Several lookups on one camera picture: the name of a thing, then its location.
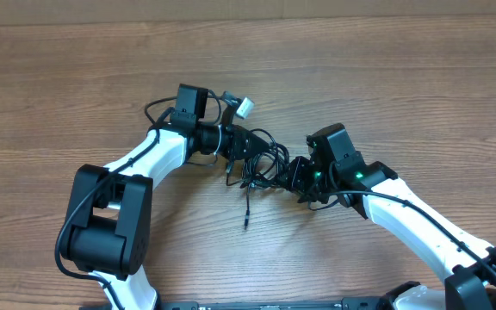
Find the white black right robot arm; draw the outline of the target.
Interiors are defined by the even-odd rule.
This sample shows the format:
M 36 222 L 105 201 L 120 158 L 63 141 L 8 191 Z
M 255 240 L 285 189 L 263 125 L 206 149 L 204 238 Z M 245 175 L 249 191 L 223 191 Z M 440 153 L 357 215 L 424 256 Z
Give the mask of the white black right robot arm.
M 380 297 L 345 298 L 343 309 L 496 309 L 496 246 L 475 237 L 421 200 L 397 173 L 366 164 L 342 124 L 307 136 L 309 156 L 288 166 L 288 190 L 312 211 L 355 209 L 391 232 L 442 282 L 406 282 Z

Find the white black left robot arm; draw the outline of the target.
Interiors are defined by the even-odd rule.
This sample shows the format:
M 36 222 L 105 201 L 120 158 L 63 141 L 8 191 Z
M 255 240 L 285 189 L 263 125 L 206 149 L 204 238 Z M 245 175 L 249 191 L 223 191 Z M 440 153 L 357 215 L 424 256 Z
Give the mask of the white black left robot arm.
M 173 103 L 151 118 L 146 138 L 123 158 L 85 164 L 74 177 L 54 259 L 69 277 L 98 282 L 107 309 L 157 309 L 159 296 L 143 262 L 148 252 L 152 193 L 190 157 L 212 154 L 231 162 L 269 150 L 253 132 L 234 124 L 255 104 L 224 92 L 182 84 Z

